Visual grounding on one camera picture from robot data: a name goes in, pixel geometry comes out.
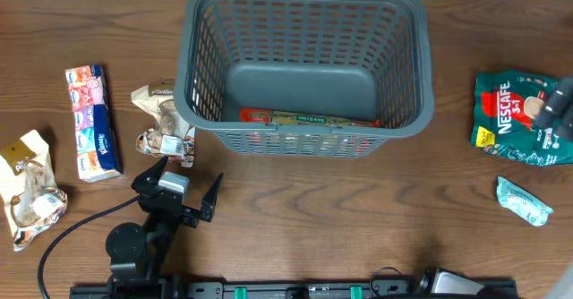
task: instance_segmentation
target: wooden table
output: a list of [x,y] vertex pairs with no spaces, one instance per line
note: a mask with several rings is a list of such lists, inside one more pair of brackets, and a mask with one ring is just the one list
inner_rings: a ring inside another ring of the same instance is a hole
[[[216,216],[183,228],[167,271],[239,280],[365,279],[381,266],[419,275],[439,265],[468,276],[509,276],[525,298],[544,296],[573,254],[572,167],[536,168],[469,144],[475,73],[518,68],[573,73],[573,0],[423,0],[430,16],[436,112],[411,139],[364,159],[254,157],[199,132],[189,205],[225,172]],[[132,105],[139,87],[175,77],[185,0],[0,0],[0,146],[37,129],[51,146],[67,213],[13,253],[0,220],[3,298],[39,297],[38,261],[71,224],[133,197],[132,179],[156,159],[134,148],[153,125]],[[124,175],[77,178],[64,69],[107,68]],[[503,175],[555,209],[535,228],[503,209]],[[132,205],[66,237],[46,265],[53,298],[109,276],[104,242],[116,225],[142,223]]]

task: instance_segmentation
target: gray plastic basket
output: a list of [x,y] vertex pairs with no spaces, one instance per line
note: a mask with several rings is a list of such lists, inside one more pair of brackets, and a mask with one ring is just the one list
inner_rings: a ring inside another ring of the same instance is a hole
[[[175,106],[231,150],[361,157],[430,122],[431,69],[419,0],[189,0]],[[380,127],[246,123],[241,107]]]

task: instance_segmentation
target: blue snack packet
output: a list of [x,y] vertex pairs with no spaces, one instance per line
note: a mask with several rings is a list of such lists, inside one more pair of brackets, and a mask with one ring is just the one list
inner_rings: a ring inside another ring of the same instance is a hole
[[498,202],[506,209],[518,214],[532,226],[543,226],[553,209],[538,200],[523,188],[509,180],[498,177]]

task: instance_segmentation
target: black cable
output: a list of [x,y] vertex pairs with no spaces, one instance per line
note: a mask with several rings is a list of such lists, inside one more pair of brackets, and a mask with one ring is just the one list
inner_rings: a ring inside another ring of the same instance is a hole
[[374,274],[372,275],[372,277],[370,278],[370,283],[369,283],[369,285],[370,285],[370,290],[371,290],[376,296],[378,296],[378,297],[381,297],[381,295],[380,295],[380,293],[378,292],[378,290],[374,289],[374,286],[373,286],[372,283],[374,282],[374,279],[375,279],[376,277],[378,277],[378,275],[379,275],[382,271],[386,271],[386,270],[396,271],[400,276],[402,275],[402,273],[400,273],[400,271],[398,271],[398,269],[393,268],[393,267],[382,267],[382,268],[378,269],[378,271],[376,271],[376,273],[374,273]]
[[56,247],[56,245],[62,241],[62,239],[64,239],[67,235],[69,235],[74,229],[89,223],[90,221],[96,219],[96,218],[101,218],[102,216],[105,216],[109,213],[115,212],[118,209],[122,209],[124,207],[126,207],[127,205],[130,205],[136,201],[138,201],[140,199],[140,195],[137,195],[135,197],[133,197],[132,199],[126,201],[125,203],[119,204],[111,209],[106,209],[102,212],[99,212],[98,214],[92,215],[89,218],[85,218],[81,221],[79,221],[78,223],[70,226],[68,229],[66,229],[62,234],[60,234],[55,240],[54,242],[52,242],[46,249],[46,251],[44,252],[44,255],[42,255],[42,259],[40,259],[39,261],[39,265],[38,265],[38,286],[39,286],[39,292],[42,294],[42,296],[45,299],[49,299],[50,296],[47,295],[47,290],[46,290],[46,285],[44,284],[44,265],[46,265],[46,260],[47,260],[47,256],[50,255],[50,253],[52,252],[52,250],[54,250],[54,248]]

